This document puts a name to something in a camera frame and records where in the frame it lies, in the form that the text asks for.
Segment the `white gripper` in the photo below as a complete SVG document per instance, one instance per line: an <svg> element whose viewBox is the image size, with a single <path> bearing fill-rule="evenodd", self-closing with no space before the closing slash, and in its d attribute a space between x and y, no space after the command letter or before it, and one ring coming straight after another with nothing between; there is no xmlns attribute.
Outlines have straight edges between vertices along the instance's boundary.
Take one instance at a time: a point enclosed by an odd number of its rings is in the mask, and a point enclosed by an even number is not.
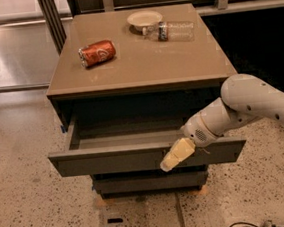
<svg viewBox="0 0 284 227"><path fill-rule="evenodd" d="M174 142L160 163L160 169L171 171L195 152L195 146L206 147L214 143L221 136L222 128L221 120L216 115L197 112L181 127L185 138Z"/></svg>

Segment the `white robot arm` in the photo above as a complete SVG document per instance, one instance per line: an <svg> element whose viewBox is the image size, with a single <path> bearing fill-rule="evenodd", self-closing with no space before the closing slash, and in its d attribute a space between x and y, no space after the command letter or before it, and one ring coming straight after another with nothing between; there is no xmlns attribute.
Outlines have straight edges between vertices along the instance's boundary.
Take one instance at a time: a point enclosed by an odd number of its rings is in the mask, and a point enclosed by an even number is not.
<svg viewBox="0 0 284 227"><path fill-rule="evenodd" d="M284 92L249 74L234 74L220 89L221 96L196 112L181 127L184 137L174 142L160 163L171 171L195 152L216 142L228 130L270 118L284 124Z"/></svg>

